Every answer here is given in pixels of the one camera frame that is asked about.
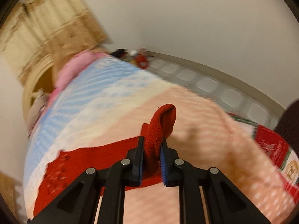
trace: yellow curtain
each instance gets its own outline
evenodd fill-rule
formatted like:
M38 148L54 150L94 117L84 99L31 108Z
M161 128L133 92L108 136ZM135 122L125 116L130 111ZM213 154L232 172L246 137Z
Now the yellow curtain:
M0 51L22 84L51 54L55 70L106 39L83 0L20 0L0 31Z

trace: silver rivet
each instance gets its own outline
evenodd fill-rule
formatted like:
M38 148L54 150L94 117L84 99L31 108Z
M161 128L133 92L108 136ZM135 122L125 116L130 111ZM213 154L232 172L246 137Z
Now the silver rivet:
M90 168L88 168L88 169L86 169L86 173L87 174L94 174L95 173L95 169L93 168L93 167L90 167Z
M212 168L210 168L210 172L211 172L212 174L217 174L217 173L219 173L219 169L216 168L216 167L212 167Z
M127 159L127 158L125 158L125 159L123 159L122 161L121 161L121 164L122 165L128 165L128 164L130 164L130 160L129 159Z
M184 164L184 160L178 158L178 159L176 159L176 160L174 161L174 163L175 163L176 165L183 165L183 164Z

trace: white wall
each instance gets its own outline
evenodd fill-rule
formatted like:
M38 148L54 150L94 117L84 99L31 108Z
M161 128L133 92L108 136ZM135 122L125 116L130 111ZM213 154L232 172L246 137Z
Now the white wall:
M0 171L17 182L20 221L26 220L23 197L23 170L27 148L27 130L22 116L22 86L0 56Z
M299 97L299 24L283 0L86 0L113 48L148 50L230 74L286 107Z

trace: brown trim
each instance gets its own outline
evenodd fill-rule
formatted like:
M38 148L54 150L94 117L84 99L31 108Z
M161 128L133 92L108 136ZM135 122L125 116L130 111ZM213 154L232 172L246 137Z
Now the brown trim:
M180 64L185 67L189 67L195 71L199 71L201 73L204 73L208 76L214 77L228 85L231 85L234 88L237 88L238 90L244 92L248 96L252 97L256 101L260 102L262 105L266 106L272 113L277 115L278 117L282 116L285 109L277 102L275 102L273 99L271 99L266 94L262 93L258 89L256 89L253 86L248 85L247 83L228 75L222 71L218 71L217 69L211 68L209 66L191 61L182 59L179 57L175 57L172 55L165 55L161 53L156 53L152 51L148 51L148 54L150 56L154 56L156 58L162 59L162 60L168 60L177 64Z

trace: bedsheet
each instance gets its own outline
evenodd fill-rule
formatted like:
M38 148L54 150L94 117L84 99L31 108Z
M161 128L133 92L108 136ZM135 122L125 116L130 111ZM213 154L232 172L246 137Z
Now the bedsheet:
M281 223L288 216L295 203L281 171L220 107L147 71L106 57L92 63L66 87L30 137L24 169L28 217L33 217L47 164L61 150L104 146L138 136L141 125L167 103L177 108L168 143L181 158L204 169L218 167L272 223ZM178 213L176 188L156 184L126 193L125 223L178 223Z

